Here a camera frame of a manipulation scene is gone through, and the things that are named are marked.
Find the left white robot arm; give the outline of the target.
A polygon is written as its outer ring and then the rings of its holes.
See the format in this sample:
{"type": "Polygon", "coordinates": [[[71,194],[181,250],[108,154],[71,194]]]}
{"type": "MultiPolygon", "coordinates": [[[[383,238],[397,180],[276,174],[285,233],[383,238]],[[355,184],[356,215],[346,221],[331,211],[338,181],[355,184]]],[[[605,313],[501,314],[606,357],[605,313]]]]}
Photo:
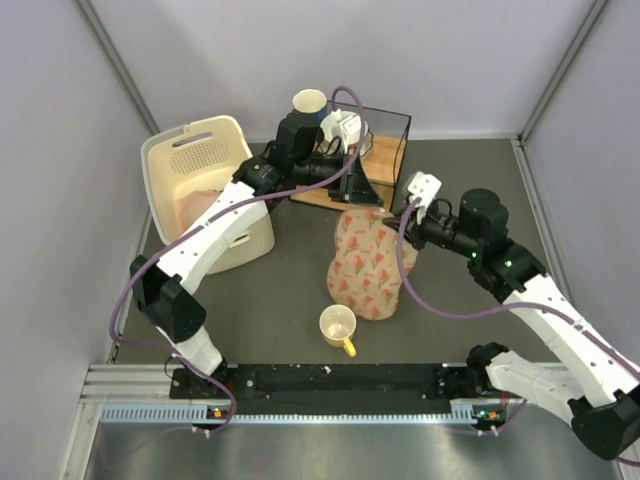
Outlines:
{"type": "Polygon", "coordinates": [[[277,206],[281,199],[332,188],[342,201],[365,181],[359,165],[368,125],[341,109],[323,120],[293,112],[278,125],[275,139],[234,172],[213,204],[187,231],[151,259],[131,265],[138,310],[192,370],[192,384],[205,396],[226,387],[224,357],[205,328],[205,309],[193,294],[231,244],[277,206]]]}

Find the floral bra laundry bag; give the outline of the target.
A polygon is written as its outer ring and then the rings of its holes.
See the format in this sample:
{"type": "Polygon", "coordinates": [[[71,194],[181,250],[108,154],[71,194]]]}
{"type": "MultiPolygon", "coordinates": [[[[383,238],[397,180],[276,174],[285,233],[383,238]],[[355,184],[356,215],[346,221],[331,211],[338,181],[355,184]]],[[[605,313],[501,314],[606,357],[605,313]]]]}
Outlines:
{"type": "Polygon", "coordinates": [[[364,320],[387,320],[398,307],[398,235],[383,223],[390,216],[379,208],[355,208],[342,212],[337,221],[328,292],[335,303],[364,320]]]}

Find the pink bra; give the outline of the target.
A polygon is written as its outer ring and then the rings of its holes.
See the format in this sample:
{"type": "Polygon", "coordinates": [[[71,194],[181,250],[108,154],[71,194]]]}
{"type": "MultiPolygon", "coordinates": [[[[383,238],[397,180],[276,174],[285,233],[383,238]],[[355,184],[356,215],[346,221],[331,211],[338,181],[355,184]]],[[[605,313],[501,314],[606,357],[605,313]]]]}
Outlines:
{"type": "Polygon", "coordinates": [[[218,199],[219,190],[193,191],[176,204],[178,226],[186,231],[218,199]]]}

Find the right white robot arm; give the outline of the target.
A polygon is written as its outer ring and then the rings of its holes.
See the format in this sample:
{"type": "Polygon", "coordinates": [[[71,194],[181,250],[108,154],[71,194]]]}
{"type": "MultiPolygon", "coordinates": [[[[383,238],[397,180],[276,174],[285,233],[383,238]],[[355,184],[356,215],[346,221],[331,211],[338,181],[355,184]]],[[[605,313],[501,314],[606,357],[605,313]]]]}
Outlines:
{"type": "Polygon", "coordinates": [[[620,460],[639,441],[639,367],[610,345],[570,303],[544,265],[508,235],[509,212],[494,192],[465,192],[456,215],[439,210],[440,180],[414,173],[405,187],[406,206],[386,220],[401,241],[426,244],[465,257],[474,281],[497,301],[480,319],[510,312],[557,357],[562,369],[530,362],[490,343],[472,349],[467,384],[476,394],[512,393],[565,422],[597,457],[620,460]]]}

